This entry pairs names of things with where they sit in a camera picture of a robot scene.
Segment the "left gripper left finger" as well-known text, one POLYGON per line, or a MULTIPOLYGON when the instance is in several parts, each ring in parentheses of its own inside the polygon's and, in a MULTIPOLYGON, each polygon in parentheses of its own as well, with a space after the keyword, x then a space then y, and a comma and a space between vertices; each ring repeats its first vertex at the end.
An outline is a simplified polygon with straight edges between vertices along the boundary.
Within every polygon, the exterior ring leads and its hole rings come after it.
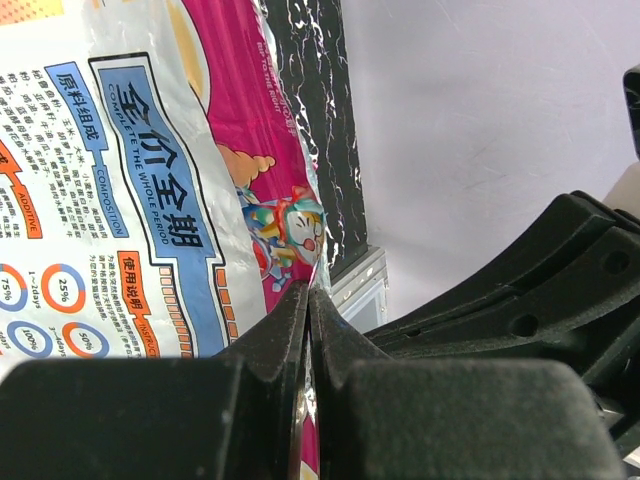
POLYGON ((36 360, 1 384, 5 479, 295 479, 308 287, 206 358, 36 360))

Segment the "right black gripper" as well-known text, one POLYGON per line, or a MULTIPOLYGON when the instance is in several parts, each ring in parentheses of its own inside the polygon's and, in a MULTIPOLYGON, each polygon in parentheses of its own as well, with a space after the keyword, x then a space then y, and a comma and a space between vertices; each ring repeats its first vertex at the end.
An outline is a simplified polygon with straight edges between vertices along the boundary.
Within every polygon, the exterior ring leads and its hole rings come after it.
POLYGON ((556 197, 489 264, 368 333, 392 357, 569 365, 621 450, 639 445, 639 219, 583 192, 556 197))

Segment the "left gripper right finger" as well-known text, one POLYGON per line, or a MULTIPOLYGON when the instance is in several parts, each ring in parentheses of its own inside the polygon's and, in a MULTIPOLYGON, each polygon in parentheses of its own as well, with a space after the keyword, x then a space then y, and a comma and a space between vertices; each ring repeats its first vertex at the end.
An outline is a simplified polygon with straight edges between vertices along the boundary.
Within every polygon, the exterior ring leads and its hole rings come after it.
POLYGON ((621 479, 585 384, 546 360, 395 360, 308 296, 324 479, 621 479))

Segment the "pink pet food bag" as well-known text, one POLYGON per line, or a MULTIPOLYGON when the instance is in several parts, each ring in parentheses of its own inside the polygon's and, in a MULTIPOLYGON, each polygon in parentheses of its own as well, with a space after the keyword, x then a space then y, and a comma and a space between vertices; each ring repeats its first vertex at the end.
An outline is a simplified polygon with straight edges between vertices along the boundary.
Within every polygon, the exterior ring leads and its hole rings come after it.
POLYGON ((1 384, 214 356, 323 268, 255 1, 1 5, 1 384))

